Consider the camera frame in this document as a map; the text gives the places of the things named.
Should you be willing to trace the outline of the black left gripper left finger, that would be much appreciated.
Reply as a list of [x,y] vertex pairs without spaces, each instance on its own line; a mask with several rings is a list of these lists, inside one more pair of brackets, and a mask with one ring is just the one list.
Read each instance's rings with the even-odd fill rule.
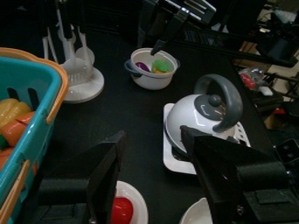
[[43,174],[16,224],[110,224],[126,138],[118,132]]

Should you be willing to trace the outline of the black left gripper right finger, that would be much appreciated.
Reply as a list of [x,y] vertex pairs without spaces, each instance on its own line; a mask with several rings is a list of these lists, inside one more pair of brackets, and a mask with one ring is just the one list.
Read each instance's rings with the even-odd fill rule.
[[182,127],[213,224],[299,224],[299,196],[271,154]]

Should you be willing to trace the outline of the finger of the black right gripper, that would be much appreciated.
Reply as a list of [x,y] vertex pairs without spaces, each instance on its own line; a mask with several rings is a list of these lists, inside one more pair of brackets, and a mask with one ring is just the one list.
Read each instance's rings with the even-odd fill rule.
[[146,34],[151,28],[157,5],[158,0],[143,0],[143,6],[139,14],[139,25],[138,25],[138,39],[136,39],[138,48],[142,48],[146,42]]
[[159,51],[165,49],[167,43],[175,38],[183,25],[187,21],[190,14],[185,11],[179,11],[166,26],[166,30],[163,31],[163,36],[157,40],[154,48],[151,50],[151,54],[155,55]]

